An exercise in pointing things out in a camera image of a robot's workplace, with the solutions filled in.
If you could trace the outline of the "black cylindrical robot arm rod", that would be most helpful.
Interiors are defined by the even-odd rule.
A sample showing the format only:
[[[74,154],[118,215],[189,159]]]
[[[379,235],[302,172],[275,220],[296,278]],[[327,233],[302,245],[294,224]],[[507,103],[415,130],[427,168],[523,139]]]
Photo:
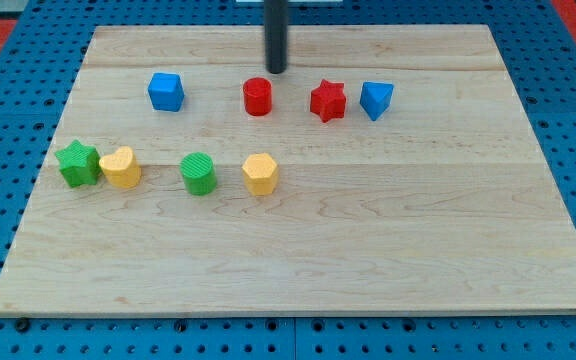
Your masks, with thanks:
[[[280,74],[287,68],[288,1],[264,0],[263,12],[266,70]]]

